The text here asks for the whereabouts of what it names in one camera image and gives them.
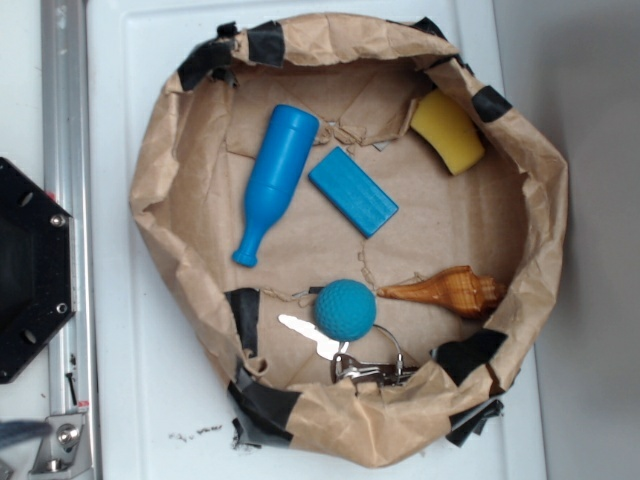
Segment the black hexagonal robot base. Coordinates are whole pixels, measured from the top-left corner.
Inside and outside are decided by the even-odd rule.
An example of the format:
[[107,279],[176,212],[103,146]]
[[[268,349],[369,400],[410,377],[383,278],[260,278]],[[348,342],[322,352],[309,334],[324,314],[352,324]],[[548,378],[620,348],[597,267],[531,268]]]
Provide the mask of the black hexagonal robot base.
[[72,217],[1,159],[1,383],[13,382],[74,314]]

